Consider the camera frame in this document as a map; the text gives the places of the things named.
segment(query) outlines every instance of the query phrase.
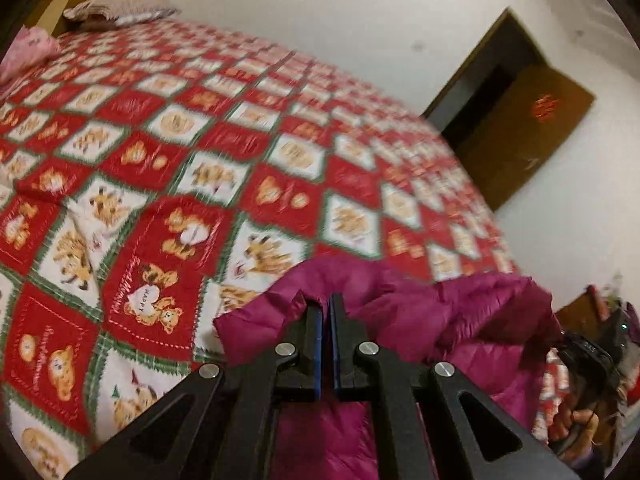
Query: pink pillow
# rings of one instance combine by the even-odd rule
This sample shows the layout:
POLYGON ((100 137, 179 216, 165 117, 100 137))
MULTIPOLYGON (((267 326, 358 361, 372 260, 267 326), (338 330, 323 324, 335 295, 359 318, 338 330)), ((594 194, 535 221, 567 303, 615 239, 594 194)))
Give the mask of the pink pillow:
POLYGON ((58 54, 60 44, 46 30, 40 27, 21 28, 0 64, 0 85, 58 54))

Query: ceiling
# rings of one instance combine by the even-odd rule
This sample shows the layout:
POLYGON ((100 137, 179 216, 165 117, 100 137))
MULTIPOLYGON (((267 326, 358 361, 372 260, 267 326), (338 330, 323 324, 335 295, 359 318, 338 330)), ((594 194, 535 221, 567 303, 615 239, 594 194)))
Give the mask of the ceiling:
POLYGON ((640 50, 607 0, 547 0, 574 43, 640 81, 640 50))

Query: bedspread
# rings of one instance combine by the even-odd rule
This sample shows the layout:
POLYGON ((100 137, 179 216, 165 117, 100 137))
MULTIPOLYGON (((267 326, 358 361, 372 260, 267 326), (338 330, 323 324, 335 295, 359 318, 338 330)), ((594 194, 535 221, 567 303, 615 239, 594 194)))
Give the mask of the bedspread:
POLYGON ((0 105, 4 411, 45 478, 223 358, 213 319, 314 254, 513 270, 438 132, 350 74, 171 20, 61 42, 0 105))

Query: door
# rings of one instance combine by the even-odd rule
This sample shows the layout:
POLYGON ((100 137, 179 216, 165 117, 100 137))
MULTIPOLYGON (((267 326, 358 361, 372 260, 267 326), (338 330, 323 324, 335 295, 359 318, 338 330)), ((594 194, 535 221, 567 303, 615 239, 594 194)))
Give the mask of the door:
POLYGON ((529 66, 456 155, 495 211, 529 180, 585 116, 593 95, 549 66, 529 66))

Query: purple jacket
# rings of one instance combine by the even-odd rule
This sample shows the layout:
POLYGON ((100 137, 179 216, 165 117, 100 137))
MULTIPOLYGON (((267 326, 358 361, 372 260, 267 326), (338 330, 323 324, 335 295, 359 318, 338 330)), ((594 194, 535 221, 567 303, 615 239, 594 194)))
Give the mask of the purple jacket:
MULTIPOLYGON (((559 338, 551 295, 530 278, 496 272, 423 285, 383 262, 322 256, 291 269, 264 294, 215 320, 230 365, 256 357, 297 319, 303 297, 326 314, 341 292, 348 316, 407 361, 447 360, 532 428, 545 357, 559 338)), ((338 403, 331 391, 313 404, 283 407, 273 480, 378 478, 369 408, 338 403)))

